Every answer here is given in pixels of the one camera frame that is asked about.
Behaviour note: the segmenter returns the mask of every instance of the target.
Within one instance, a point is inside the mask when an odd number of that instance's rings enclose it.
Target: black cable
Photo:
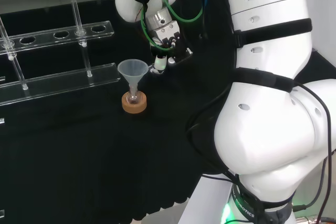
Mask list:
[[[223,0],[223,2],[224,2],[224,5],[225,5],[224,11],[225,11],[225,14],[227,15],[227,17],[229,19],[229,27],[230,27],[231,33],[233,34],[234,33],[234,25],[233,25],[231,11],[230,11],[230,4],[229,4],[228,0]]]
[[[208,159],[206,156],[203,155],[203,153],[197,148],[197,146],[195,145],[193,138],[192,138],[192,131],[188,131],[186,133],[187,136],[187,140],[189,142],[189,144],[191,145],[191,147],[195,150],[195,152],[206,162],[206,164],[208,166],[210,166],[212,169],[218,171],[219,173],[223,173],[226,177],[228,177],[229,179],[232,180],[232,183],[237,184],[238,181],[235,178],[235,176],[229,172],[228,167],[223,164],[223,167],[219,167],[216,164],[214,164],[210,159]]]
[[[229,224],[231,222],[244,222],[244,223],[250,223],[250,220],[229,220],[227,222],[225,222],[224,224]]]
[[[327,115],[327,127],[328,127],[328,185],[327,185],[327,193],[325,194],[325,198],[322,204],[322,207],[320,209],[319,215],[317,217],[316,220],[316,224],[319,224],[323,211],[325,209],[325,206],[327,205],[329,196],[330,196],[330,191],[331,191],[331,176],[332,176],[332,160],[331,160],[331,156],[332,156],[332,149],[331,149],[331,116],[330,116],[330,112],[328,107],[326,106],[326,104],[322,101],[322,99],[315,94],[313,91],[311,91],[309,88],[307,88],[306,86],[297,83],[296,85],[298,85],[299,87],[303,88],[304,90],[306,90],[308,93],[310,93],[316,100],[318,100],[319,103],[321,103],[323,109],[326,111],[326,115]]]
[[[207,0],[202,0],[202,6],[203,6],[203,14],[202,14],[202,38],[208,39],[208,33],[206,32],[206,27],[205,27],[205,17],[206,17],[206,1]]]
[[[237,49],[233,49],[233,69],[237,68]]]
[[[328,218],[328,217],[322,217],[321,222],[329,222],[329,223],[335,223],[336,224],[336,219]]]
[[[320,194],[321,194],[321,191],[322,191],[322,187],[323,187],[324,171],[326,170],[326,163],[327,163],[327,159],[325,158],[324,161],[323,161],[323,166],[322,166],[320,186],[319,186],[319,189],[318,189],[318,191],[316,193],[315,198],[312,200],[311,203],[309,203],[307,205],[293,206],[293,212],[299,212],[299,211],[306,210],[308,207],[311,207],[312,205],[314,205],[315,202],[317,201],[317,199],[320,197]]]
[[[210,176],[207,176],[207,175],[202,175],[202,177],[204,177],[204,178],[209,178],[209,179],[214,179],[214,180],[228,181],[228,182],[231,182],[231,183],[232,183],[232,180],[227,179],[227,178],[216,178],[216,177],[210,177]]]
[[[212,101],[210,101],[209,103],[207,103],[206,105],[204,105],[200,110],[198,110],[196,113],[194,113],[193,115],[191,115],[187,121],[186,124],[186,131],[191,128],[194,123],[196,122],[196,120],[199,118],[199,116],[206,110],[208,110],[210,107],[212,107],[213,105],[215,105],[217,102],[219,102],[224,96],[225,94],[230,90],[231,85],[229,84],[228,86],[226,86],[226,88],[223,90],[222,93],[220,93],[217,97],[215,97]]]
[[[199,127],[201,124],[205,123],[206,121],[210,121],[212,119],[214,119],[214,116],[211,116],[210,118],[207,118],[206,120],[200,122],[200,123],[196,123],[195,125],[191,126],[187,131],[186,134],[188,134],[190,131],[193,131],[195,128]]]

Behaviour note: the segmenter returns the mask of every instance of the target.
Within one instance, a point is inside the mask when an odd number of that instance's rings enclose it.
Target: green light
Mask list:
[[[222,214],[222,219],[221,219],[221,223],[220,224],[224,224],[227,220],[227,218],[230,216],[231,214],[231,209],[229,204],[226,204],[224,209],[223,209],[223,214]]]

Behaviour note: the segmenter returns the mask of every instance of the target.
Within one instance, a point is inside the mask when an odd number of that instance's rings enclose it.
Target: funnel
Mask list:
[[[118,65],[118,71],[130,85],[130,92],[122,97],[122,106],[125,111],[136,114],[147,106],[146,95],[138,91],[138,82],[148,72],[148,65],[136,59],[124,60]]]

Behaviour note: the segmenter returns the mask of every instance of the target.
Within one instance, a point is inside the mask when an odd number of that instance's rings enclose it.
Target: clear plastic funnel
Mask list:
[[[127,96],[127,101],[131,104],[139,103],[141,101],[141,96],[138,93],[138,82],[148,72],[148,65],[142,60],[124,60],[119,63],[118,71],[130,84],[130,92]]]

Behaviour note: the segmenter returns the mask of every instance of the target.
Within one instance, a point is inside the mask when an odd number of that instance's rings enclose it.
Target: test tube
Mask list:
[[[0,17],[0,33],[1,33],[2,39],[4,40],[4,43],[3,43],[2,46],[7,51],[8,59],[13,63],[14,70],[16,72],[16,75],[17,75],[20,83],[21,83],[22,89],[23,90],[28,90],[27,82],[26,82],[25,77],[22,73],[20,64],[19,64],[19,62],[16,58],[17,53],[16,53],[15,49],[13,48],[13,44],[8,37],[8,34],[6,32],[4,23],[1,20],[1,17]]]
[[[86,31],[83,29],[82,21],[80,20],[77,1],[72,0],[71,4],[72,4],[72,11],[73,11],[74,17],[75,17],[76,26],[77,26],[76,35],[77,36],[83,36],[83,35],[85,35]],[[83,61],[84,61],[87,76],[92,77],[91,64],[90,64],[86,39],[80,40],[78,42],[78,44],[81,46],[81,51],[82,51],[82,56],[83,56]]]

